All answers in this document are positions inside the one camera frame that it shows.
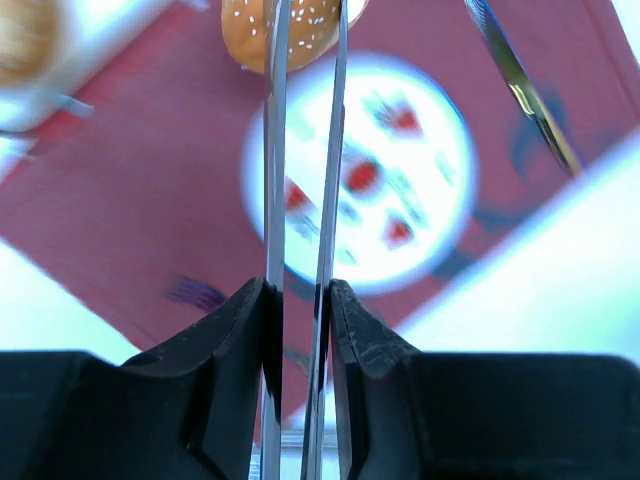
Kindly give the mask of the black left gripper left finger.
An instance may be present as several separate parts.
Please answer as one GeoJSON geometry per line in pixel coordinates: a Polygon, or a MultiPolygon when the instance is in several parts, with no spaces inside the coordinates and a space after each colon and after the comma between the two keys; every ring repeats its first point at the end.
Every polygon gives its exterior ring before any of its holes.
{"type": "Polygon", "coordinates": [[[245,479],[272,292],[113,365],[82,351],[1,355],[5,479],[245,479]]]}

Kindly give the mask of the metal tongs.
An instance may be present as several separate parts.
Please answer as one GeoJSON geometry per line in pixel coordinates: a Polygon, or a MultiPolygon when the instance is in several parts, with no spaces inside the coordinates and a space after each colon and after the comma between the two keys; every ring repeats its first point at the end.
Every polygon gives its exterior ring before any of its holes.
{"type": "MultiPolygon", "coordinates": [[[[333,278],[337,202],[343,147],[344,98],[348,52],[348,4],[341,2],[338,23],[338,52],[314,300],[314,323],[309,362],[309,383],[301,459],[301,476],[318,479],[322,475],[325,422],[325,388],[330,331],[329,285],[333,278]]],[[[290,4],[267,1],[264,4],[266,30],[266,96],[264,102],[264,244],[266,281],[275,309],[273,318],[283,325],[283,286],[285,267],[285,119],[290,4]]],[[[277,479],[281,461],[282,367],[276,365],[264,383],[262,400],[262,446],[260,476],[277,479]]]]}

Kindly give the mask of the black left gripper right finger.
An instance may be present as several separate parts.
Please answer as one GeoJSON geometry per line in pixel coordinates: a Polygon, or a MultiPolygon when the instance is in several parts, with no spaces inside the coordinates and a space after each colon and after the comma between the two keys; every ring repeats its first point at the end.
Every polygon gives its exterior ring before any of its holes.
{"type": "Polygon", "coordinates": [[[344,479],[635,479],[639,370],[609,355],[422,352],[330,287],[344,479]]]}

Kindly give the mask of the sesame bun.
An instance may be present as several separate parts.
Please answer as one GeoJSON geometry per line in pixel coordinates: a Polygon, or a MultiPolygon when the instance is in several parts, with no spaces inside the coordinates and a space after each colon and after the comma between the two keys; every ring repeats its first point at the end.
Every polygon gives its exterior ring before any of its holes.
{"type": "MultiPolygon", "coordinates": [[[[340,0],[291,0],[283,3],[290,16],[287,68],[300,70],[329,50],[338,40],[340,0]]],[[[276,3],[264,0],[224,0],[221,31],[231,58],[242,69],[262,74],[267,39],[276,3]]]]}

